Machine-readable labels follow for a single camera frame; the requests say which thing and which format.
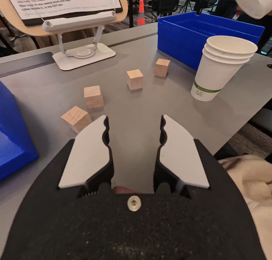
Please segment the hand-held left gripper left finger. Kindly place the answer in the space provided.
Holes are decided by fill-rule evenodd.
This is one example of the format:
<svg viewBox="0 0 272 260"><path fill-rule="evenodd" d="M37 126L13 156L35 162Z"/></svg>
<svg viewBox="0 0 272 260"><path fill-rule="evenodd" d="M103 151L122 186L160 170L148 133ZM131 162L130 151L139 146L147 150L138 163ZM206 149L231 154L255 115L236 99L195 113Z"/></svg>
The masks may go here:
<svg viewBox="0 0 272 260"><path fill-rule="evenodd" d="M60 189L80 186L93 194L103 183L111 188L114 163L109 128L108 116L102 115L75 137L59 181Z"/></svg>

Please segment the wooden document stand white base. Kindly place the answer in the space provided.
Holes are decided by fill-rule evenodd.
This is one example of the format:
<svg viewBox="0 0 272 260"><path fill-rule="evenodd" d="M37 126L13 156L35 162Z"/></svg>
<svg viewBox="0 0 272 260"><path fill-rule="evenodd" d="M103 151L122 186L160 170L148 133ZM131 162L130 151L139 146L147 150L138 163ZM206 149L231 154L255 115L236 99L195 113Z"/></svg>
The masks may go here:
<svg viewBox="0 0 272 260"><path fill-rule="evenodd" d="M97 14L72 17L55 18L43 21L41 25L25 26L10 0L1 0L1 14L19 31L33 36L45 37L57 35L60 52L53 54L53 59L63 71L69 71L98 61L102 61L116 55L112 49L100 43L105 25L118 23L127 16L127 0L120 0L123 11L104 11ZM85 30L98 27L91 44L78 48L65 50L62 35L67 32Z"/></svg>

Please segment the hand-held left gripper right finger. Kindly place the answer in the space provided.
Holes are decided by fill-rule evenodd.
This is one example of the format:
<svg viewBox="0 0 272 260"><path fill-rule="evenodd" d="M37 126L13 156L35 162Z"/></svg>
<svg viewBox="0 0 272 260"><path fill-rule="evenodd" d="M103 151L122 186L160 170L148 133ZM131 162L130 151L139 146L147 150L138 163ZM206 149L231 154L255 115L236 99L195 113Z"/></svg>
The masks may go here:
<svg viewBox="0 0 272 260"><path fill-rule="evenodd" d="M154 192L167 183L171 193L185 186L210 187L193 136L168 115L161 116L160 146L153 175Z"/></svg>

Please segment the wooden cube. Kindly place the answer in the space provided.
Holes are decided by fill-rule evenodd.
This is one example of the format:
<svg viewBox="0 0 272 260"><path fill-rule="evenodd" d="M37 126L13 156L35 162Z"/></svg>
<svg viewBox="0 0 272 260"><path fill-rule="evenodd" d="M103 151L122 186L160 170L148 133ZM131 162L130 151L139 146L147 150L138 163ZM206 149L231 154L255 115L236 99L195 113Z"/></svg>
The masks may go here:
<svg viewBox="0 0 272 260"><path fill-rule="evenodd" d="M85 87L83 90L83 94L88 109L104 107L104 98L101 94L99 85Z"/></svg>
<svg viewBox="0 0 272 260"><path fill-rule="evenodd" d="M127 71L127 84L130 91L142 89L144 86L144 77L139 69Z"/></svg>
<svg viewBox="0 0 272 260"><path fill-rule="evenodd" d="M155 64L154 75L156 77L165 78L168 73L169 64L170 64L170 60L159 58Z"/></svg>
<svg viewBox="0 0 272 260"><path fill-rule="evenodd" d="M78 106L63 114L61 119L77 134L93 122L89 113Z"/></svg>

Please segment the blue plastic bin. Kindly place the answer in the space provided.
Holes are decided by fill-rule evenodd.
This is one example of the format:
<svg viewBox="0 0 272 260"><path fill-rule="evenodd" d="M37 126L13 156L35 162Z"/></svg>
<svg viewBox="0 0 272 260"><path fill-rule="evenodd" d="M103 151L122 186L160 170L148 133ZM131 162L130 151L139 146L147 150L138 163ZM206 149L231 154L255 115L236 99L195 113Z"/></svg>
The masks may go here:
<svg viewBox="0 0 272 260"><path fill-rule="evenodd" d="M0 82L0 180L38 157L13 94Z"/></svg>
<svg viewBox="0 0 272 260"><path fill-rule="evenodd" d="M158 18L158 49L197 70L206 40L223 35L258 44L265 28L196 12Z"/></svg>

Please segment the orange traffic cone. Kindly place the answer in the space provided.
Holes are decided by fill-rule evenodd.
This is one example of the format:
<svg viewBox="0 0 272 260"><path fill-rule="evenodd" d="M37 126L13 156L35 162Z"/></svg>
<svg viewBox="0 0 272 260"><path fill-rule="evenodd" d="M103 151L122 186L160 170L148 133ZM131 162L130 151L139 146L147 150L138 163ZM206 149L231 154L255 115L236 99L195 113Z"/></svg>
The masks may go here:
<svg viewBox="0 0 272 260"><path fill-rule="evenodd" d="M137 24L138 25L144 25L145 24L145 13L144 13L144 0L139 1L139 11L138 11L138 19Z"/></svg>

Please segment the person's beige sweatshirt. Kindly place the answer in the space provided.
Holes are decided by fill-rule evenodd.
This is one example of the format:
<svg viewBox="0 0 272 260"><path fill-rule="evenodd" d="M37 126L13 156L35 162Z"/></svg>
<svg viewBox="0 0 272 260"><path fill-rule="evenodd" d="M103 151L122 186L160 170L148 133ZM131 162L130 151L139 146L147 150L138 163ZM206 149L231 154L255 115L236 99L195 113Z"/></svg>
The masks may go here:
<svg viewBox="0 0 272 260"><path fill-rule="evenodd" d="M257 228L266 259L272 259L272 164L243 155L218 161L240 190Z"/></svg>

